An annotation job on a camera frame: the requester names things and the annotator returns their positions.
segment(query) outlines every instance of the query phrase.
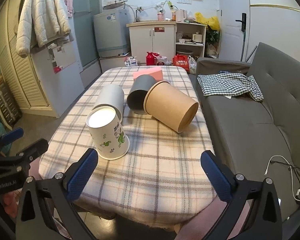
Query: pink block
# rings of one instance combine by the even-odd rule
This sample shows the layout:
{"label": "pink block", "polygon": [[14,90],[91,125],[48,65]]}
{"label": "pink block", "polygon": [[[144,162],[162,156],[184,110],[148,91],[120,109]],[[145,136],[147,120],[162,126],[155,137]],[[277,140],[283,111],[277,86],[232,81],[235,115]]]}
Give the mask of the pink block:
{"label": "pink block", "polygon": [[161,67],[152,67],[144,70],[140,70],[133,73],[133,80],[136,80],[138,76],[150,75],[153,76],[155,80],[163,81],[162,69]]}

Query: brown paper bucket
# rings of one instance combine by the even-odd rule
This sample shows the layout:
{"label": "brown paper bucket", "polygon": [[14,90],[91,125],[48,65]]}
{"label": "brown paper bucket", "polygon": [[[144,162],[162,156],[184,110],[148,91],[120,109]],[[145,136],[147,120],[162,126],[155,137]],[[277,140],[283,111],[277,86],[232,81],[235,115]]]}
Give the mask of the brown paper bucket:
{"label": "brown paper bucket", "polygon": [[143,106],[147,114],[181,133],[192,122],[199,103],[168,82],[161,81],[149,90]]}

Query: shelf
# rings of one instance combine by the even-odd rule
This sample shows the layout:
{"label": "shelf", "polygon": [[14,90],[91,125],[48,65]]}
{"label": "shelf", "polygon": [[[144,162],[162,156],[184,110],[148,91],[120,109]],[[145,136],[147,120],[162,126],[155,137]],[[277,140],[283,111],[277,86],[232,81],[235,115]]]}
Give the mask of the shelf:
{"label": "shelf", "polygon": [[204,44],[189,44],[189,43],[180,43],[180,42],[176,42],[176,45],[186,45],[186,46],[196,46],[196,47],[204,47]]}
{"label": "shelf", "polygon": [[181,24],[191,24],[191,25],[198,25],[198,26],[205,26],[205,27],[207,27],[205,24],[199,24],[199,23],[176,22],[176,24],[179,24],[179,23],[181,23]]}

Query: tablecloth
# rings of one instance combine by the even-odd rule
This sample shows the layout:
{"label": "tablecloth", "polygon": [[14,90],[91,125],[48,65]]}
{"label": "tablecloth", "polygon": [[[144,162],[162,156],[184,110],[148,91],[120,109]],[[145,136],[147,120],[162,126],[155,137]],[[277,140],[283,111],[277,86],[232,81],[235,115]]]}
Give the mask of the tablecloth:
{"label": "tablecloth", "polygon": [[[44,179],[52,178],[77,162],[89,147],[95,149],[85,125],[86,116],[101,89],[117,84],[125,94],[122,126],[130,139],[130,149],[115,161],[99,157],[77,203],[84,203],[88,210],[98,207],[152,227],[165,227],[190,219],[215,198],[200,165],[201,153],[213,148],[200,107],[180,134],[152,116],[135,114],[128,108],[133,72],[145,68],[122,67],[103,73],[58,127],[41,158],[39,174]],[[164,80],[198,102],[183,68],[162,66],[162,71]]]}

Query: white puffer jacket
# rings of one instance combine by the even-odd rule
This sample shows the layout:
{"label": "white puffer jacket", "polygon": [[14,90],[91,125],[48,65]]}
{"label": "white puffer jacket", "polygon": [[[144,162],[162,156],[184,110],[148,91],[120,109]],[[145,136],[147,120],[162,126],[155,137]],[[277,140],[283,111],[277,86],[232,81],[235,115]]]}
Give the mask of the white puffer jacket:
{"label": "white puffer jacket", "polygon": [[68,11],[64,0],[25,0],[17,34],[16,50],[19,56],[30,54],[32,20],[39,47],[48,39],[66,36],[71,32]]}

